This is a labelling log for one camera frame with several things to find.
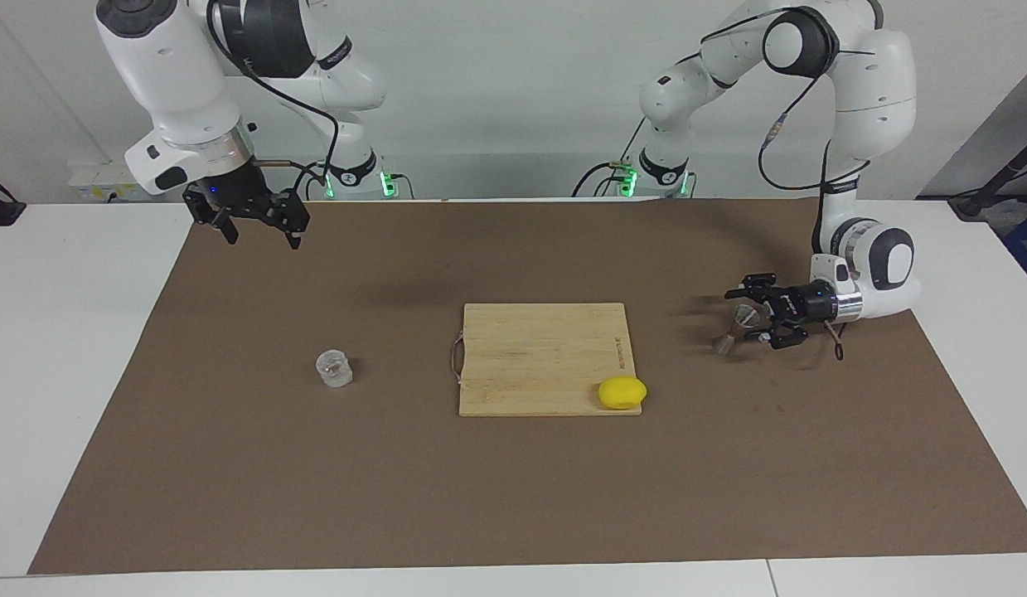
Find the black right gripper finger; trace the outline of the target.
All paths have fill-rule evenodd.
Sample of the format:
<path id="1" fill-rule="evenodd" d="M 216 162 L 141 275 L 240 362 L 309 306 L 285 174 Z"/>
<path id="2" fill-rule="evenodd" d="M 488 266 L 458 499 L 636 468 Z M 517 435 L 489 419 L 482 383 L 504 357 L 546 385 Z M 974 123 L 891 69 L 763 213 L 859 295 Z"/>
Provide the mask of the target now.
<path id="1" fill-rule="evenodd" d="M 183 190 L 183 201 L 196 224 L 214 228 L 222 234 L 226 242 L 235 245 L 238 231 L 228 209 L 211 206 L 205 193 L 198 186 L 186 186 Z"/>
<path id="2" fill-rule="evenodd" d="M 264 198 L 264 224 L 281 231 L 291 250 L 298 250 L 311 220 L 308 209 L 294 188 L 271 192 Z"/>

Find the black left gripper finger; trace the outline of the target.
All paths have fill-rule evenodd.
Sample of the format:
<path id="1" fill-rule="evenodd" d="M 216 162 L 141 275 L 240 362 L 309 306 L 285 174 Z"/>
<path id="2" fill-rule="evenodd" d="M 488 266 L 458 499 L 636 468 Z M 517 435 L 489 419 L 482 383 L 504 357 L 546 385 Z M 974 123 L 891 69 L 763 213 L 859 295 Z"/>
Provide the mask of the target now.
<path id="1" fill-rule="evenodd" d="M 755 303 L 771 303 L 779 301 L 787 295 L 787 289 L 778 286 L 775 273 L 748 274 L 738 287 L 723 294 L 725 301 L 747 299 Z"/>
<path id="2" fill-rule="evenodd" d="M 761 328 L 760 322 L 762 320 L 759 314 L 740 318 L 740 327 L 744 328 L 741 339 L 767 343 L 773 349 L 783 349 L 801 345 L 808 338 L 805 328 L 809 323 L 808 316 L 771 318 L 770 328 Z"/>

